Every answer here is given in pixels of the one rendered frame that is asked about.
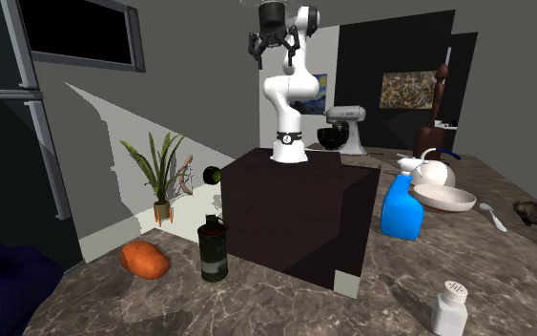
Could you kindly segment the dark robot stand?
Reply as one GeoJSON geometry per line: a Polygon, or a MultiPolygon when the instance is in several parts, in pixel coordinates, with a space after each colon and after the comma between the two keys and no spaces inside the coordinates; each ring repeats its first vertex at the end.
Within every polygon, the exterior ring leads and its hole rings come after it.
{"type": "Polygon", "coordinates": [[[334,152],[295,164],[271,154],[256,148],[221,170],[228,253],[357,297],[380,169],[334,152]]]}

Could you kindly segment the dark grey refrigerator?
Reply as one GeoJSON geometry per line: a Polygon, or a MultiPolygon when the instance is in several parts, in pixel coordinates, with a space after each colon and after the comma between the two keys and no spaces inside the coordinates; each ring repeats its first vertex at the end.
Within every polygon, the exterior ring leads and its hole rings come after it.
{"type": "Polygon", "coordinates": [[[84,261],[18,0],[0,0],[0,242],[84,261]]]}

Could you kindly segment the black round green-faced object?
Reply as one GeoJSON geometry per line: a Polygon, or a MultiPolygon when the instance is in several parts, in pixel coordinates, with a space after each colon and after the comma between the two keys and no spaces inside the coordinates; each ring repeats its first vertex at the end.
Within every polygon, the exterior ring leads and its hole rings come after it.
{"type": "Polygon", "coordinates": [[[220,169],[216,166],[207,166],[203,171],[203,181],[209,185],[216,185],[220,182],[220,169]]]}

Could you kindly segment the orange sweet potato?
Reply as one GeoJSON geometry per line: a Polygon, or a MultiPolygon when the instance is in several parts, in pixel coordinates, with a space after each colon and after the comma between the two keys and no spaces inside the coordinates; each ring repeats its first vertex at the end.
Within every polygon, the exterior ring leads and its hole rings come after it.
{"type": "Polygon", "coordinates": [[[146,280],[160,278],[171,267],[169,259],[147,241],[125,244],[121,249],[120,262],[126,270],[146,280]]]}

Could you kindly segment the dark blue cushion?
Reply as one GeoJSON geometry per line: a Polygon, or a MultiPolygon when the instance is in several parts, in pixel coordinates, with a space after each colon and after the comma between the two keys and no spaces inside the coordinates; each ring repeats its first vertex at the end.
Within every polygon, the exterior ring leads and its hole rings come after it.
{"type": "Polygon", "coordinates": [[[0,336],[23,336],[32,315],[63,274],[61,264],[37,249],[0,242],[0,336]]]}

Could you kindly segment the blue spray bottle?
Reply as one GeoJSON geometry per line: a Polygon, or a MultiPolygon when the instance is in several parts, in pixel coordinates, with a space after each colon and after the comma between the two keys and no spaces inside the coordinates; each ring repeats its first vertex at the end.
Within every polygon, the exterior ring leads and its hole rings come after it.
{"type": "Polygon", "coordinates": [[[400,173],[394,178],[383,198],[380,215],[380,230],[383,235],[414,241],[420,233],[423,221],[423,207],[408,189],[412,173],[420,176],[423,158],[402,157],[398,160],[400,173]]]}

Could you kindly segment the dark green canister bottle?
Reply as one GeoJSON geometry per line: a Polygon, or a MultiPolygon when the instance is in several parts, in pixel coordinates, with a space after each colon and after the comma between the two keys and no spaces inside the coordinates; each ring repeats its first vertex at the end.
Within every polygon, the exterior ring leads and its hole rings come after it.
{"type": "Polygon", "coordinates": [[[208,283],[220,282],[228,275],[227,229],[216,215],[207,215],[205,223],[197,229],[201,278],[208,283]]]}

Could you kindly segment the brown wooden sculpture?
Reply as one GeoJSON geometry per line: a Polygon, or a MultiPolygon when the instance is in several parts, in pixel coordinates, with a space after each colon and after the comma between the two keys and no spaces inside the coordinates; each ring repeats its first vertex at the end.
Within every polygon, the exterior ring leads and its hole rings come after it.
{"type": "Polygon", "coordinates": [[[431,122],[429,126],[423,126],[418,130],[413,156],[418,158],[429,148],[442,148],[444,145],[444,129],[435,126],[435,120],[440,110],[444,96],[444,81],[448,77],[448,66],[443,63],[435,74],[437,83],[434,87],[431,122]]]}

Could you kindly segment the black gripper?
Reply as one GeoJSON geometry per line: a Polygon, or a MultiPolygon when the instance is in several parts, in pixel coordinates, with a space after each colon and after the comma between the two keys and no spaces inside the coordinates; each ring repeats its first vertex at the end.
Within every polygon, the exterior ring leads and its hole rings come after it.
{"type": "Polygon", "coordinates": [[[299,30],[296,26],[286,28],[286,6],[279,0],[267,1],[258,7],[259,32],[250,32],[248,53],[257,61],[258,69],[262,70],[262,55],[267,48],[282,45],[287,54],[284,65],[293,66],[293,57],[300,48],[299,30]]]}

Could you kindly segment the dark grey-framed window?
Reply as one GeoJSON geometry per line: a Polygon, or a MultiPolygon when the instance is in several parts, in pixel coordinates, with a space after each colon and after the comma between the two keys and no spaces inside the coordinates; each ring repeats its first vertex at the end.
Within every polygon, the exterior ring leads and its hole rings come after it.
{"type": "Polygon", "coordinates": [[[118,0],[17,0],[32,59],[146,71],[138,9],[118,0]]]}

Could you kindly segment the white shaker bottle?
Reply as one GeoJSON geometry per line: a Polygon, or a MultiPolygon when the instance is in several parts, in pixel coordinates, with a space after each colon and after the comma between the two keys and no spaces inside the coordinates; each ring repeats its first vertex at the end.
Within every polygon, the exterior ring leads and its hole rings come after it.
{"type": "Polygon", "coordinates": [[[465,306],[468,291],[460,283],[446,281],[432,307],[432,331],[437,336],[463,336],[468,312],[465,306]]]}

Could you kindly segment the green potted plant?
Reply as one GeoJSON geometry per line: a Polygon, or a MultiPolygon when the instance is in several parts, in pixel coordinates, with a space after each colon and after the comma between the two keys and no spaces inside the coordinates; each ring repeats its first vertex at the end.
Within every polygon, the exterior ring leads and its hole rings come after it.
{"type": "Polygon", "coordinates": [[[149,133],[148,136],[152,161],[147,160],[129,142],[121,140],[120,143],[147,178],[146,185],[150,185],[153,189],[156,197],[154,202],[155,222],[161,227],[162,222],[165,220],[173,220],[173,210],[167,197],[169,186],[177,178],[185,176],[184,173],[170,174],[171,161],[175,157],[176,149],[185,138],[185,135],[172,135],[168,132],[159,150],[156,149],[153,135],[149,133]]]}

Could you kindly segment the brown curved wall object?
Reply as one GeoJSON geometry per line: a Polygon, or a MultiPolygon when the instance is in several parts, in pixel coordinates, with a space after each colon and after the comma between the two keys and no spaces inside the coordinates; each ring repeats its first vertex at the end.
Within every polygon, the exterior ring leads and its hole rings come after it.
{"type": "Polygon", "coordinates": [[[191,181],[191,167],[190,164],[193,161],[193,156],[189,155],[186,157],[180,171],[179,171],[179,187],[187,195],[193,194],[193,184],[187,184],[191,181]]]}

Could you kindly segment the grey stand mixer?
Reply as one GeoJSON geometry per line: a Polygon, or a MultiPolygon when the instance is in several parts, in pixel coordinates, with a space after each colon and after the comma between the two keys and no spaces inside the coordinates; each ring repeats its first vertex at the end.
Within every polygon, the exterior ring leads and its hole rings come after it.
{"type": "Polygon", "coordinates": [[[317,136],[320,145],[344,155],[361,156],[366,151],[361,146],[358,123],[365,119],[361,106],[331,107],[323,113],[330,128],[320,128],[317,136]]]}

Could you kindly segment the white shallow bowl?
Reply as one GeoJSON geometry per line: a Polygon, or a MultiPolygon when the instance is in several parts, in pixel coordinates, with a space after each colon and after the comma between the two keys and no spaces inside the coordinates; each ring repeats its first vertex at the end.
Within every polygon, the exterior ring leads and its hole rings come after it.
{"type": "Polygon", "coordinates": [[[464,190],[436,184],[416,185],[413,195],[421,204],[446,212],[468,211],[477,201],[475,196],[464,190]]]}

